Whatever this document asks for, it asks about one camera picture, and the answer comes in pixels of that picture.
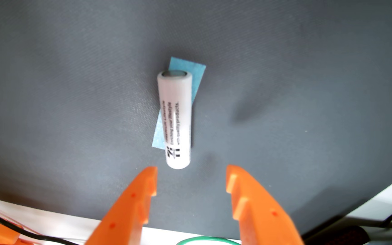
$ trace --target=logo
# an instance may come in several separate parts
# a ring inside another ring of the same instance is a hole
[[[167,147],[167,157],[173,157],[173,159],[179,157],[179,149],[173,149],[171,147]]]

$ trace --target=gray mat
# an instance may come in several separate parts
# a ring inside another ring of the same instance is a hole
[[[156,74],[206,64],[192,163],[151,148]],[[238,238],[225,168],[301,233],[392,183],[392,1],[0,1],[0,199],[101,219],[159,167],[148,226]]]

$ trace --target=white surface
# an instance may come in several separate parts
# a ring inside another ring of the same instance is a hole
[[[353,210],[348,216],[369,220],[384,220],[392,214],[392,184],[375,197]]]
[[[192,77],[189,72],[184,77],[157,76],[166,162],[174,169],[190,164]]]
[[[57,214],[35,208],[16,205],[0,201],[0,216],[11,221],[18,221],[25,229],[33,229],[43,235],[50,235],[60,238],[71,238],[71,242],[84,244],[90,234],[95,230],[100,220],[81,218],[66,214]],[[191,237],[199,235],[191,233],[183,233],[177,231],[167,231],[155,228],[143,227],[141,245],[175,245],[176,243]],[[44,242],[33,240],[31,238],[21,236],[21,238],[43,245],[57,245],[54,242]],[[197,241],[192,245],[211,245],[215,242]]]

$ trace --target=white battery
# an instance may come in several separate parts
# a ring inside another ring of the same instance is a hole
[[[157,76],[166,163],[183,169],[190,164],[192,128],[192,74],[163,71]]]

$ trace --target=cylindrical battery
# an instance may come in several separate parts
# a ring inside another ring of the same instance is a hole
[[[163,71],[157,76],[166,163],[182,169],[190,164],[192,128],[192,74]]]

